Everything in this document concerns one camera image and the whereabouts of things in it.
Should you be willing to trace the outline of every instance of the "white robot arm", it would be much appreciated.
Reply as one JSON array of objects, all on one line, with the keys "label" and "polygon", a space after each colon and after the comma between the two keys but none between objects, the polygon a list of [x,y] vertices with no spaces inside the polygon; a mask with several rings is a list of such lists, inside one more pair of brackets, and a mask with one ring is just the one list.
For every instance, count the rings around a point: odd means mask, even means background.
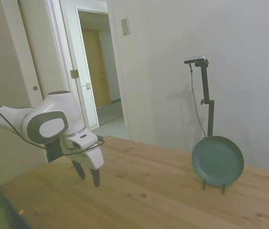
[{"label": "white robot arm", "polygon": [[86,128],[77,101],[68,91],[49,93],[36,108],[0,106],[0,127],[35,146],[61,138],[63,154],[92,170],[104,163],[98,137]]}]

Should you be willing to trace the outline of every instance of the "green plate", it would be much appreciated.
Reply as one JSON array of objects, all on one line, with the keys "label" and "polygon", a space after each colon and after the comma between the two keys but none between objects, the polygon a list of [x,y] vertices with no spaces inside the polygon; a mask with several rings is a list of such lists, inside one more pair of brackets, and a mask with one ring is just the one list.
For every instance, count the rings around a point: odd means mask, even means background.
[{"label": "green plate", "polygon": [[244,157],[231,140],[210,136],[194,148],[192,164],[198,175],[213,186],[234,183],[244,169]]}]

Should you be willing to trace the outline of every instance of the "light switch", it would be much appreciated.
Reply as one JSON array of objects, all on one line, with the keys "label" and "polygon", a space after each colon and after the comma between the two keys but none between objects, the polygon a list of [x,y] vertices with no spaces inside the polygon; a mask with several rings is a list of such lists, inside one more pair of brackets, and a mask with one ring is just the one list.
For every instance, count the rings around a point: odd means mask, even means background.
[{"label": "light switch", "polygon": [[91,82],[89,82],[89,81],[86,82],[86,88],[87,89],[91,88]]},{"label": "light switch", "polygon": [[129,35],[130,34],[130,28],[129,28],[128,18],[121,20],[121,26],[123,28],[124,36]]}]

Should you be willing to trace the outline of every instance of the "black cable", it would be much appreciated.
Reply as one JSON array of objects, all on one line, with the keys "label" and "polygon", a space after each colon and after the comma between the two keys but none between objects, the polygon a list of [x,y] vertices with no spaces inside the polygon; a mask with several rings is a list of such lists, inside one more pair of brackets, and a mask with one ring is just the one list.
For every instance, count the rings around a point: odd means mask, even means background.
[{"label": "black cable", "polygon": [[103,144],[105,143],[105,141],[102,140],[102,139],[98,139],[98,141],[101,142],[101,143],[98,144],[97,146],[93,146],[93,147],[90,147],[90,148],[86,148],[86,149],[84,149],[84,150],[82,150],[82,151],[79,151],[79,152],[74,152],[74,153],[70,153],[70,154],[63,154],[63,156],[70,156],[70,155],[75,155],[75,154],[81,154],[81,153],[84,153],[84,152],[89,151],[89,150],[91,150],[91,149],[97,148],[97,147],[99,147],[99,146],[101,146],[101,145],[103,145]]},{"label": "black cable", "polygon": [[197,114],[197,118],[198,118],[200,127],[201,127],[201,129],[202,129],[202,131],[203,131],[203,134],[204,134],[204,136],[206,137],[205,131],[204,131],[204,129],[203,129],[202,125],[201,125],[201,122],[200,122],[200,118],[199,118],[199,114],[198,114],[198,109],[197,109],[196,98],[195,98],[195,94],[194,94],[192,65],[191,65],[191,64],[189,64],[189,65],[190,65],[190,68],[191,68],[191,76],[192,76],[192,92],[193,92],[193,97],[194,97],[194,101],[195,101],[196,114]]},{"label": "black cable", "polygon": [[37,144],[34,144],[34,143],[32,143],[32,142],[30,142],[30,141],[27,141],[21,134],[20,134],[20,132],[8,121],[8,119],[7,118],[5,118],[5,116],[0,112],[0,116],[2,117],[2,119],[3,120],[5,120],[8,124],[9,124],[9,126],[11,126],[11,128],[14,130],[14,132],[22,139],[22,140],[24,140],[25,142],[27,142],[27,143],[29,143],[30,145],[33,145],[33,146],[36,146],[36,147],[39,147],[39,148],[41,148],[41,149],[46,149],[45,147],[42,147],[42,146],[39,146],[39,145],[37,145]]}]

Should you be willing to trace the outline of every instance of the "black pole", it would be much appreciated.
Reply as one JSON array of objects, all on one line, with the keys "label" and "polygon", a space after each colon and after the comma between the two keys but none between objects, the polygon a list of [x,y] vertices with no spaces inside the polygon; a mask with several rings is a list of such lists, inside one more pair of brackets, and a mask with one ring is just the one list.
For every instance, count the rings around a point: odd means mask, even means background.
[{"label": "black pole", "polygon": [[213,127],[214,127],[214,107],[215,101],[210,100],[209,95],[209,85],[207,81],[207,70],[206,68],[209,66],[209,61],[205,60],[204,62],[195,63],[196,67],[201,67],[201,75],[202,75],[202,86],[203,86],[203,94],[204,99],[201,101],[202,104],[209,105],[209,115],[208,115],[208,123],[207,123],[207,136],[213,135]]}]

